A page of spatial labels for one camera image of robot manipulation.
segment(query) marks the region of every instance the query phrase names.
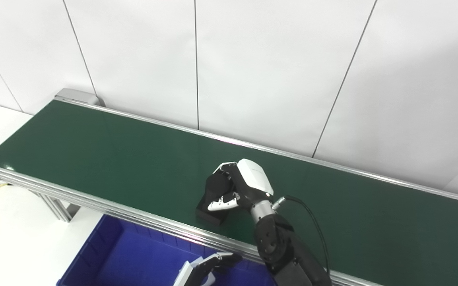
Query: white table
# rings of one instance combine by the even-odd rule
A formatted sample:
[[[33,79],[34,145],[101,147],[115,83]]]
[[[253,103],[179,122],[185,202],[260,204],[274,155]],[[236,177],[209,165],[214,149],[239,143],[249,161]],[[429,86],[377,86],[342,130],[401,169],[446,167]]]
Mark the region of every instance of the white table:
[[[29,118],[0,107],[0,143]],[[0,286],[54,286],[101,216],[81,208],[66,223],[28,190],[0,188]]]

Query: cable connector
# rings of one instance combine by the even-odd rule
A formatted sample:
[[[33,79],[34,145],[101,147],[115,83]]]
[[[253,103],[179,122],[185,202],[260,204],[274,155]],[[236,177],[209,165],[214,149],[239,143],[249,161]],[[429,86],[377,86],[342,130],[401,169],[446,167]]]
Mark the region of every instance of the cable connector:
[[[280,197],[277,201],[273,203],[273,205],[271,206],[271,209],[274,211],[278,210],[278,208],[280,208],[280,204],[283,203],[284,201],[285,201],[285,197]]]

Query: black cable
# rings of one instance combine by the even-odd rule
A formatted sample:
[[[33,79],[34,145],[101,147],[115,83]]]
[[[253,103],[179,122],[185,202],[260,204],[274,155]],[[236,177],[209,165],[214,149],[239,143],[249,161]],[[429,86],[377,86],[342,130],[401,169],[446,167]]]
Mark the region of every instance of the black cable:
[[[329,260],[329,257],[328,257],[328,248],[326,247],[326,241],[324,239],[323,232],[321,231],[321,228],[319,226],[318,220],[316,219],[316,217],[312,213],[311,209],[302,200],[298,199],[297,197],[290,196],[290,195],[285,195],[284,199],[286,199],[286,201],[295,201],[296,203],[299,203],[300,205],[302,205],[305,208],[305,210],[307,210],[307,212],[311,216],[312,221],[316,225],[316,229],[317,229],[319,237],[321,239],[321,244],[323,245],[323,250],[324,250],[324,254],[325,254],[325,262],[326,262],[326,272],[327,272],[328,275],[330,275],[330,260]]]

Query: blue plastic bin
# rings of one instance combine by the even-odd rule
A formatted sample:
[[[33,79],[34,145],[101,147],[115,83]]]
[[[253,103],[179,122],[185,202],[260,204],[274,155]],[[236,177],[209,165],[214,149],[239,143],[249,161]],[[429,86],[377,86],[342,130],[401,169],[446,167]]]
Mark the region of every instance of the blue plastic bin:
[[[58,286],[172,286],[185,261],[216,250],[104,215]],[[275,286],[266,267],[243,260],[214,286]]]

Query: green conveyor belt surface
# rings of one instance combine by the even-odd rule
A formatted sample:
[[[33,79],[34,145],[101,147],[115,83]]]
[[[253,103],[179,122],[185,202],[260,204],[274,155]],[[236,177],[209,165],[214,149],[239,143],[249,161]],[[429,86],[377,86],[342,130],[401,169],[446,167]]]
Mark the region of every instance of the green conveyor belt surface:
[[[0,146],[0,167],[253,244],[251,217],[196,218],[222,162],[260,164],[275,197],[302,198],[334,270],[385,286],[458,285],[458,201],[99,110],[52,101]],[[322,260],[307,212],[280,209]]]

